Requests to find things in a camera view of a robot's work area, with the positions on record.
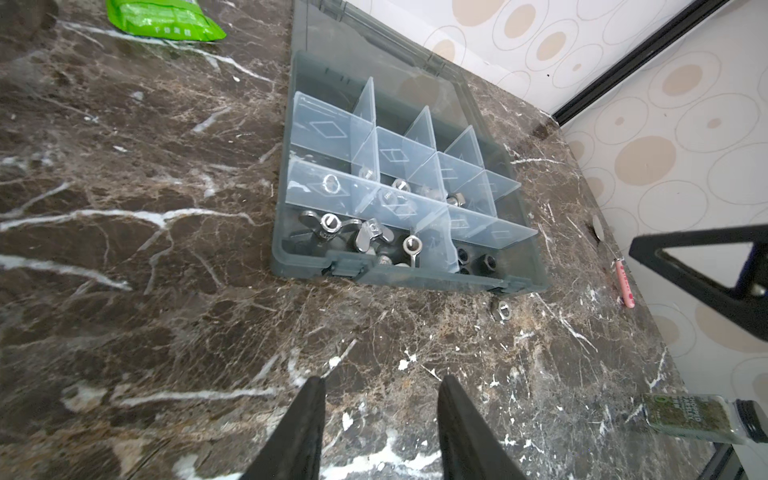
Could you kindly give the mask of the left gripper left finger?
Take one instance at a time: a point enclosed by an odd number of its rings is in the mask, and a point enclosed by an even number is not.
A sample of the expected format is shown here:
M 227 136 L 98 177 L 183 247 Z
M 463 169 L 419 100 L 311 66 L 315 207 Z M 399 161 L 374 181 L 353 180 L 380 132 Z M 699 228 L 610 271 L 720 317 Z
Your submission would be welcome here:
M 310 377 L 240 479 L 318 479 L 325 398 L 325 380 Z

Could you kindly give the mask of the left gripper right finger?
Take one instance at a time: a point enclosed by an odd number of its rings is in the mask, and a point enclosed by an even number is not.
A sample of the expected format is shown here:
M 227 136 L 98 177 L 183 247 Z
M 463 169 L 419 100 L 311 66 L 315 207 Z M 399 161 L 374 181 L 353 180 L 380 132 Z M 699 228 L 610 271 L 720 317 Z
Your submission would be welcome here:
M 441 381 L 437 422 L 444 479 L 526 479 L 453 375 Z

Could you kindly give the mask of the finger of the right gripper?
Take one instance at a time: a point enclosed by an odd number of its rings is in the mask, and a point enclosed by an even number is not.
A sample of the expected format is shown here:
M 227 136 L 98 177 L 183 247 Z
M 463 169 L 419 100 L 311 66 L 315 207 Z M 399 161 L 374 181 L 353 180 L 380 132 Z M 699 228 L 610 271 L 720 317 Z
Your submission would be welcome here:
M 751 250 L 729 287 L 670 255 L 670 248 L 748 243 Z M 767 339 L 767 226 L 644 235 L 632 240 L 629 256 L 706 304 L 753 337 Z

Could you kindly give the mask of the black hex nut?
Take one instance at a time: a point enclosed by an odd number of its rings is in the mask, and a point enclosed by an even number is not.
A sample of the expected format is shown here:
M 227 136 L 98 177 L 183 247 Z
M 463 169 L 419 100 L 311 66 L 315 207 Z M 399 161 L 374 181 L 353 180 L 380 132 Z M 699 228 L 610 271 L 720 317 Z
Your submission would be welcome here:
M 461 266 L 466 265 L 469 262 L 468 252 L 463 248 L 457 248 L 456 252 L 457 252 L 458 263 Z
M 490 254 L 483 254 L 478 257 L 474 266 L 480 275 L 492 275 L 497 271 L 497 261 Z

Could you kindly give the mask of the silver hex bolt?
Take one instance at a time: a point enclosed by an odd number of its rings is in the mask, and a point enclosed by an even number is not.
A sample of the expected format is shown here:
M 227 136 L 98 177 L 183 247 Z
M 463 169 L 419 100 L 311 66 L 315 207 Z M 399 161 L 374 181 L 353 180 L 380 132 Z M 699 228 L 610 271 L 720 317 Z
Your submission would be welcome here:
M 452 194 L 449 194 L 446 197 L 446 202 L 450 206 L 463 208 L 467 205 L 467 199 L 461 192 L 455 192 Z
M 437 188 L 428 187 L 425 185 L 419 186 L 416 190 L 416 193 L 418 195 L 424 196 L 426 198 L 429 198 L 431 200 L 435 200 L 438 202 L 444 202 L 444 195 L 442 191 Z

